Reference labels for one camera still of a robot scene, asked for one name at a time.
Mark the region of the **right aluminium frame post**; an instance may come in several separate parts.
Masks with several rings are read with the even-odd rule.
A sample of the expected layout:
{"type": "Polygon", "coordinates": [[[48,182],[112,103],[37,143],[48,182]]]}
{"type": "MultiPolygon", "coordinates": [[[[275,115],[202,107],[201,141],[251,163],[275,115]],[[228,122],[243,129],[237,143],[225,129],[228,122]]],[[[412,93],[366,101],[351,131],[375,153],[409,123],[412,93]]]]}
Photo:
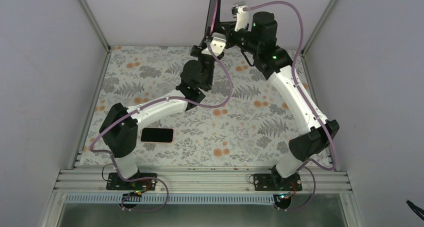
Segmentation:
{"type": "Polygon", "coordinates": [[[315,39],[317,38],[318,34],[320,33],[324,23],[332,13],[335,5],[337,4],[338,0],[330,0],[328,5],[326,6],[324,12],[322,13],[320,19],[318,20],[315,28],[313,29],[311,35],[309,36],[308,40],[306,41],[306,44],[302,50],[302,55],[305,56],[309,49],[311,48],[312,44],[314,43],[315,39]]]}

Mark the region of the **aluminium frame post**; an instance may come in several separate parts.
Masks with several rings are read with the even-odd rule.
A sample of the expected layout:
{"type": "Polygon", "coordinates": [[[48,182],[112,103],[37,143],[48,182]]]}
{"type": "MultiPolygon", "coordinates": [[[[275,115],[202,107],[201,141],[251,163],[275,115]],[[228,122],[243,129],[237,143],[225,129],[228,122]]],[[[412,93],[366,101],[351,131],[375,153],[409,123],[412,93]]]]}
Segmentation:
{"type": "Polygon", "coordinates": [[[89,7],[89,4],[87,2],[87,0],[78,0],[85,15],[88,18],[89,23],[92,25],[99,41],[101,42],[103,48],[109,52],[110,51],[110,45],[108,44],[108,41],[104,35],[104,33],[102,32],[100,25],[98,24],[93,12],[91,11],[91,8],[89,7]]]}
{"type": "Polygon", "coordinates": [[[317,38],[318,34],[320,33],[324,23],[332,13],[335,5],[337,4],[338,0],[330,0],[328,5],[326,6],[324,12],[322,13],[320,19],[318,20],[315,28],[313,29],[311,35],[309,36],[308,40],[306,41],[306,44],[302,50],[302,55],[305,56],[309,49],[311,48],[312,44],[314,43],[315,39],[317,38]]]}

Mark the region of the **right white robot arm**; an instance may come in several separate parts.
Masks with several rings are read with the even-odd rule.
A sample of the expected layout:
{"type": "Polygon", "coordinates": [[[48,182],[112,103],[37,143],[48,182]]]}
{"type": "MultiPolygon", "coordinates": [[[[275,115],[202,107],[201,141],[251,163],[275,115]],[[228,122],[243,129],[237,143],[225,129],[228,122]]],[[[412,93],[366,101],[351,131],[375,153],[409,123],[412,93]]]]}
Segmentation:
{"type": "Polygon", "coordinates": [[[271,185],[282,191],[311,156],[328,147],[340,126],[319,110],[299,80],[295,62],[285,49],[277,46],[278,24],[274,14],[255,13],[250,30],[246,12],[237,14],[235,21],[221,22],[219,17],[217,12],[209,17],[208,31],[224,34],[227,48],[237,46],[242,53],[252,54],[252,65],[281,94],[298,125],[300,135],[288,142],[288,153],[271,169],[271,185]]]}

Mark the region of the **black object at edge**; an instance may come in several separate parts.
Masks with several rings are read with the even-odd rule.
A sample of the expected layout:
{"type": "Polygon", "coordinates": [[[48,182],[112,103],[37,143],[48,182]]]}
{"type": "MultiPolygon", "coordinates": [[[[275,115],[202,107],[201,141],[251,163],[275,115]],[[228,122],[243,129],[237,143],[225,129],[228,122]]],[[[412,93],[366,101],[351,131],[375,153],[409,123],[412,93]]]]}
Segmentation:
{"type": "Polygon", "coordinates": [[[424,220],[424,210],[415,205],[412,201],[406,201],[407,206],[421,219],[424,220]]]}

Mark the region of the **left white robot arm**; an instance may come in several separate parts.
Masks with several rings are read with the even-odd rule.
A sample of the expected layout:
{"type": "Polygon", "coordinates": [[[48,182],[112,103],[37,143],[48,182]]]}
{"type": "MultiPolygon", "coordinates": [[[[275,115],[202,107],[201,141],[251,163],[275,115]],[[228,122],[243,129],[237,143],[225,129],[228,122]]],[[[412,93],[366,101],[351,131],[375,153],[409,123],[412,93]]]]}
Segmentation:
{"type": "Polygon", "coordinates": [[[119,183],[131,190],[139,184],[139,169],[132,152],[137,145],[139,129],[164,117],[183,113],[194,107],[215,109],[220,104],[207,105],[202,101],[212,87],[215,64],[222,64],[224,43],[207,43],[205,48],[194,46],[197,58],[188,61],[181,73],[181,82],[171,92],[144,104],[123,106],[114,104],[99,129],[96,141],[103,140],[107,153],[119,176],[119,183]]]}

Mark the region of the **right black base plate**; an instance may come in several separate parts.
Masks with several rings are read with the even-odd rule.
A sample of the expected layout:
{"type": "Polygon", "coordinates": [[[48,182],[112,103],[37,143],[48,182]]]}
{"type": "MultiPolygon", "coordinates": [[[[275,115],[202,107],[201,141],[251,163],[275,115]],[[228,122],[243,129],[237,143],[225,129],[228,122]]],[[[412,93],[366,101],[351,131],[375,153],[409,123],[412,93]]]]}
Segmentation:
{"type": "Polygon", "coordinates": [[[255,191],[302,191],[300,175],[295,173],[288,178],[282,178],[278,174],[255,173],[248,177],[248,182],[253,184],[255,191]]]}

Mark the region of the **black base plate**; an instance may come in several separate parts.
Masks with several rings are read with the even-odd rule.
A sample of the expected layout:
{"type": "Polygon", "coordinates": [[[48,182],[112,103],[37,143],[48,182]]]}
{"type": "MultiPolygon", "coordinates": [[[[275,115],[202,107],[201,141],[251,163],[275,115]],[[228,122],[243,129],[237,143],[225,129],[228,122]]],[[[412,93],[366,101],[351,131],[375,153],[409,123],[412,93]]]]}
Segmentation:
{"type": "Polygon", "coordinates": [[[154,191],[156,188],[157,180],[155,179],[146,179],[146,180],[137,180],[137,181],[124,181],[122,180],[118,173],[111,172],[108,175],[106,189],[109,191],[154,191]]]}
{"type": "Polygon", "coordinates": [[[248,182],[253,184],[255,191],[302,191],[300,175],[295,173],[288,178],[282,178],[278,174],[255,173],[248,177],[248,182]]]}

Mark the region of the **phone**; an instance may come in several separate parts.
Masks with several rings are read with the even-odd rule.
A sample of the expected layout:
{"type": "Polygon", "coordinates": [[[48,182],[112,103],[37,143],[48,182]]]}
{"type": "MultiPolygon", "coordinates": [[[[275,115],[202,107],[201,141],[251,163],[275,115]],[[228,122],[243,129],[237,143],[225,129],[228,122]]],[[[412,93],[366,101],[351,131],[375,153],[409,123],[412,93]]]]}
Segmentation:
{"type": "Polygon", "coordinates": [[[205,36],[211,36],[220,23],[221,0],[209,0],[205,24],[205,36]]]}
{"type": "Polygon", "coordinates": [[[140,141],[170,144],[174,141],[174,133],[172,128],[146,127],[141,131],[140,141]]]}

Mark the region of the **aluminium mounting rail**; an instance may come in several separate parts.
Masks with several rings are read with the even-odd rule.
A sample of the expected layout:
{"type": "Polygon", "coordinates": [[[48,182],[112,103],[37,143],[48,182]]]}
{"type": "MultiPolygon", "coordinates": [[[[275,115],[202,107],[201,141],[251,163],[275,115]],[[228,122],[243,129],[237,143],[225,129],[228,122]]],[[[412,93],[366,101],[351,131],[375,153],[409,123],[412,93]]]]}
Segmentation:
{"type": "MultiPolygon", "coordinates": [[[[171,194],[252,194],[253,174],[267,174],[266,167],[177,167],[149,166],[143,172],[156,173],[164,181],[155,187],[155,193],[162,194],[168,188],[171,194]]],[[[72,170],[60,170],[54,192],[106,192],[105,178],[114,172],[112,166],[90,165],[76,167],[72,170]]],[[[324,171],[310,167],[300,171],[303,187],[301,194],[307,194],[316,184],[318,194],[351,193],[352,187],[346,172],[324,171]]]]}

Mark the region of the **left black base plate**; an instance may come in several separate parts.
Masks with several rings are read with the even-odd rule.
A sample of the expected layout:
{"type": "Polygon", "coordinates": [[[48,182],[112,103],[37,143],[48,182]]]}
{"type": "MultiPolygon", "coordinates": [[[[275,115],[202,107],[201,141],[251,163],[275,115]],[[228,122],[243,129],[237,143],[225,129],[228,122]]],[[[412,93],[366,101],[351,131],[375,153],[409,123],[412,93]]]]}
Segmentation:
{"type": "Polygon", "coordinates": [[[108,175],[106,189],[109,191],[154,191],[156,188],[157,180],[155,179],[146,179],[146,180],[137,180],[137,181],[124,181],[122,180],[118,173],[111,172],[108,175]]]}

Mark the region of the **left aluminium frame post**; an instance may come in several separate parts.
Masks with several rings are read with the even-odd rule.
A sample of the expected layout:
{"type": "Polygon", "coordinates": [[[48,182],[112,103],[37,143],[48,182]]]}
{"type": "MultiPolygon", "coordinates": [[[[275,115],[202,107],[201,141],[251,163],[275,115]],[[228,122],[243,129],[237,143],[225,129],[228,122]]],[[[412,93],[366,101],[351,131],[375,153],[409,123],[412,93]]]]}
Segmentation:
{"type": "Polygon", "coordinates": [[[89,7],[89,4],[87,2],[87,0],[78,0],[85,15],[88,18],[89,23],[92,25],[99,41],[101,42],[103,48],[109,52],[110,51],[110,45],[108,44],[108,41],[104,35],[104,33],[102,32],[100,25],[98,24],[93,12],[91,11],[91,8],[89,7]]]}

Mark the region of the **floral patterned table mat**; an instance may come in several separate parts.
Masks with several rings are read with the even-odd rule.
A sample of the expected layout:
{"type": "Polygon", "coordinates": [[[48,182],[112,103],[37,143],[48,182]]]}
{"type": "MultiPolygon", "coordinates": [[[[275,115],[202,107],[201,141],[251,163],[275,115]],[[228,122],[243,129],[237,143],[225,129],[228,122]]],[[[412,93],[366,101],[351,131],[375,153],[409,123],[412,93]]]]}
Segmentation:
{"type": "MultiPolygon", "coordinates": [[[[111,159],[102,140],[95,141],[110,108],[144,104],[159,98],[181,81],[189,47],[114,46],[102,82],[79,165],[104,166],[111,159]]],[[[229,93],[224,71],[215,67],[212,89],[203,107],[153,122],[173,130],[171,143],[137,141],[133,151],[144,166],[273,166],[300,135],[298,125],[275,87],[249,66],[238,48],[222,59],[231,76],[229,93]]]]}

